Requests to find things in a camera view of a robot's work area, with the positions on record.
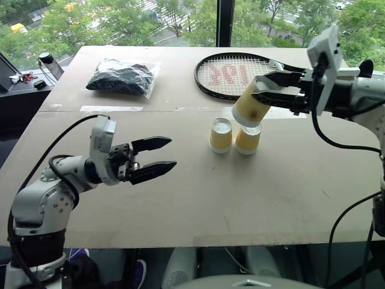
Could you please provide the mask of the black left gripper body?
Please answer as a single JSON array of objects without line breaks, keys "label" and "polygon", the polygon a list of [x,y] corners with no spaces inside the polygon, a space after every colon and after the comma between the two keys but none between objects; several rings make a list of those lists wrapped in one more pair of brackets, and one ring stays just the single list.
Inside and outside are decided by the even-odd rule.
[{"label": "black left gripper body", "polygon": [[113,146],[108,155],[111,170],[120,182],[134,183],[134,171],[140,168],[136,155],[128,143]]}]

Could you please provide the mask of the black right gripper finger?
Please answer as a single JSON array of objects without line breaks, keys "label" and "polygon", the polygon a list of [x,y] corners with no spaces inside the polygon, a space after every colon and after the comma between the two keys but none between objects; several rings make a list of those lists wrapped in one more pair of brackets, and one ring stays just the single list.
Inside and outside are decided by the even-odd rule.
[{"label": "black right gripper finger", "polygon": [[303,73],[287,70],[270,72],[264,75],[271,88],[299,87]]},{"label": "black right gripper finger", "polygon": [[252,93],[252,97],[261,104],[271,107],[287,108],[289,110],[302,110],[303,97],[297,95],[284,94],[274,91],[262,91]]}]

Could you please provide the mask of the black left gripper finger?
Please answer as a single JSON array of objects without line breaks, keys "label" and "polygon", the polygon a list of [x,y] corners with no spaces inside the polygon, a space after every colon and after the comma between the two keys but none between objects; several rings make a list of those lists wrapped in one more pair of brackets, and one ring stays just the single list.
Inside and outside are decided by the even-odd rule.
[{"label": "black left gripper finger", "polygon": [[142,151],[152,151],[159,149],[168,143],[170,143],[172,139],[168,137],[149,137],[149,138],[142,138],[139,140],[132,141],[132,150],[134,152],[142,152]]},{"label": "black left gripper finger", "polygon": [[176,164],[176,161],[158,161],[148,164],[140,169],[131,171],[129,174],[129,182],[132,185],[136,185],[155,179],[168,173]]}]

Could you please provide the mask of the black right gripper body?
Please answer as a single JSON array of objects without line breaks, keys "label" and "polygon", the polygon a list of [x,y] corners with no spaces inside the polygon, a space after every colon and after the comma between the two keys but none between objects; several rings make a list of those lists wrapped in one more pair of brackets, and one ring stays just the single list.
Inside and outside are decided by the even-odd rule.
[{"label": "black right gripper body", "polygon": [[295,115],[300,113],[309,114],[312,110],[312,84],[313,69],[306,69],[303,73],[299,73],[294,81],[293,86],[300,89],[294,97],[294,104],[290,109]]}]

